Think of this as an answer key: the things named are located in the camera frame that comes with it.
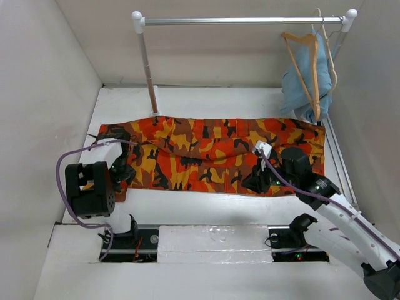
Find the orange camouflage trousers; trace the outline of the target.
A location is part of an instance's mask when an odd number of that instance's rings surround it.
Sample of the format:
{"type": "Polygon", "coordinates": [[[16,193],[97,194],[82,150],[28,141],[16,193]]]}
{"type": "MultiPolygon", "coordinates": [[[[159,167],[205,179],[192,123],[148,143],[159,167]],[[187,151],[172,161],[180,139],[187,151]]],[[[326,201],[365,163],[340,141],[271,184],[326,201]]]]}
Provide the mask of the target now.
{"type": "Polygon", "coordinates": [[[296,147],[324,174],[324,127],[290,118],[185,119],[155,116],[103,124],[98,139],[129,139],[128,163],[136,176],[122,190],[155,189],[250,195],[243,181],[258,163],[253,147],[272,146],[279,166],[284,149],[296,147]]]}

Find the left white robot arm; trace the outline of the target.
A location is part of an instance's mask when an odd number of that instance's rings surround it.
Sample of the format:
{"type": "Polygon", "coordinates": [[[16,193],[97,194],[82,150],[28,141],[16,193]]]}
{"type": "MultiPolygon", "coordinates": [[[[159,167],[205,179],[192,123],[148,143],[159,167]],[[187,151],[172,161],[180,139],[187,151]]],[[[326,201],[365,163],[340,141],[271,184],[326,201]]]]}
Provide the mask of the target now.
{"type": "Polygon", "coordinates": [[[125,130],[99,134],[82,149],[63,154],[56,164],[56,181],[70,216],[85,229],[104,229],[99,234],[110,250],[113,245],[132,248],[139,242],[139,229],[131,214],[116,212],[117,193],[131,183],[136,172],[128,163],[135,147],[125,130]],[[61,163],[72,154],[89,152],[84,162],[65,167],[61,184],[61,163]]]}

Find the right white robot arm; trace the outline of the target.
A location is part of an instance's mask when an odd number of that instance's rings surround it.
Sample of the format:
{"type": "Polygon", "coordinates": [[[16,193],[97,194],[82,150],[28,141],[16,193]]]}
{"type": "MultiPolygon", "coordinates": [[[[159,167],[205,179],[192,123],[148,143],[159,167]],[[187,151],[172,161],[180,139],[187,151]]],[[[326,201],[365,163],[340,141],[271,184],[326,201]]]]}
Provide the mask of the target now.
{"type": "Polygon", "coordinates": [[[334,225],[334,229],[326,229],[315,217],[302,214],[289,225],[290,241],[332,255],[362,278],[378,299],[399,298],[399,244],[363,217],[331,180],[315,173],[302,149],[286,148],[278,168],[269,160],[272,150],[268,143],[257,142],[252,151],[259,161],[244,186],[257,193],[273,184],[289,187],[300,201],[334,225]]]}

